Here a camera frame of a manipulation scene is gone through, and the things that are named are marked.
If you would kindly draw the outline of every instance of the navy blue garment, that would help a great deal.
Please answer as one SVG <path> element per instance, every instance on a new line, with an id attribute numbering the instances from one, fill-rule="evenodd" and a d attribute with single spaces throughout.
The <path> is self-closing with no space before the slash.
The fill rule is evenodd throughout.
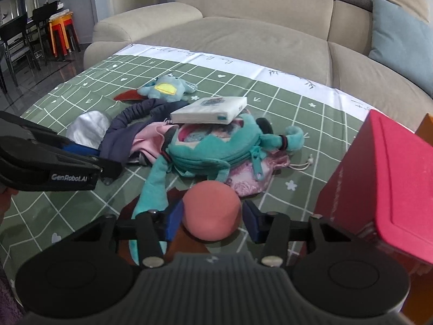
<path id="1" fill-rule="evenodd" d="M 99 145 L 100 157 L 118 161 L 125 165 L 133 140 L 138 132 L 152 122 L 162 122 L 170 119 L 170 114 L 177 109 L 187 106 L 186 101 L 167 103 L 163 99 L 147 99 L 124 109 L 111 122 L 110 128 Z M 150 115 L 150 119 L 128 126 L 132 121 Z"/>

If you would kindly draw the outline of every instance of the human hand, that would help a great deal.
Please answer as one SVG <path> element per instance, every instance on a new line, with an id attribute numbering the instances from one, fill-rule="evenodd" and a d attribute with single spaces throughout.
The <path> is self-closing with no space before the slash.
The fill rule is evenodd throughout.
<path id="1" fill-rule="evenodd" d="M 6 190 L 0 194 L 0 224 L 3 222 L 4 214 L 10 208 L 10 202 L 13 195 L 17 195 L 18 191 L 12 188 L 6 188 Z"/>

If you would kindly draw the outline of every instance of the purple fabric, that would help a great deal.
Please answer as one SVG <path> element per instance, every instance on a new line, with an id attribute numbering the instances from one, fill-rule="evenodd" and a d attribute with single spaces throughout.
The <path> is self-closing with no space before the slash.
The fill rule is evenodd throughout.
<path id="1" fill-rule="evenodd" d="M 24 316 L 24 310 L 14 298 L 14 293 L 0 264 L 0 324 L 14 325 Z"/>
<path id="2" fill-rule="evenodd" d="M 138 132 L 152 122 L 163 122 L 177 109 L 187 106 L 186 101 L 167 103 L 163 99 L 147 99 L 124 109 L 111 122 L 110 128 L 99 146 L 100 157 L 125 165 Z M 150 115 L 150 119 L 128 126 L 132 121 Z"/>

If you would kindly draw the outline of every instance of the screw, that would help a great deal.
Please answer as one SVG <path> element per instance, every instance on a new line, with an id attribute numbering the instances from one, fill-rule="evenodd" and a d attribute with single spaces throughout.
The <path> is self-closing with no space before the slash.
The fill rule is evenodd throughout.
<path id="1" fill-rule="evenodd" d="M 283 264 L 283 259 L 279 256 L 268 255 L 261 259 L 261 263 L 267 267 L 280 267 Z"/>
<path id="2" fill-rule="evenodd" d="M 158 256 L 148 256 L 143 259 L 143 265 L 150 269 L 161 267 L 164 265 L 164 260 Z"/>

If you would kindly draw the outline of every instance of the yellow patch on toy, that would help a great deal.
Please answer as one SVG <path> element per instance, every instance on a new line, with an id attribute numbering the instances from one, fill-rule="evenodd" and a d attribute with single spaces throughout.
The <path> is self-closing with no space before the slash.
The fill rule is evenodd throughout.
<path id="1" fill-rule="evenodd" d="M 155 89 L 163 94 L 169 94 L 169 95 L 176 94 L 176 88 L 168 83 L 157 84 L 155 85 Z"/>

